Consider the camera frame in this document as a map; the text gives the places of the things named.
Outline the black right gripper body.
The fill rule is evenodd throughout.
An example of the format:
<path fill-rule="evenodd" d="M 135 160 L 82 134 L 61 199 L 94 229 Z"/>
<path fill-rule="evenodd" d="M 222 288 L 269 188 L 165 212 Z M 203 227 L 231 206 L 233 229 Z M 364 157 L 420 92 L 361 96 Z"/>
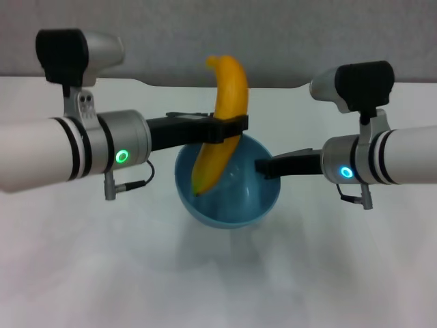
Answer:
<path fill-rule="evenodd" d="M 272 177 L 322 175 L 322 151 L 306 148 L 272 158 Z"/>

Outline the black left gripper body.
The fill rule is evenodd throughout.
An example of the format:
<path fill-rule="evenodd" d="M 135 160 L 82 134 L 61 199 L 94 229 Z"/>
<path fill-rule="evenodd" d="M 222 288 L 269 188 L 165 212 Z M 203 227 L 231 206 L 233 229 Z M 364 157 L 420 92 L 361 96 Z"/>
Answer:
<path fill-rule="evenodd" d="M 169 112 L 162 118 L 147 119 L 152 152 L 205 141 L 209 119 L 207 113 L 180 112 Z"/>

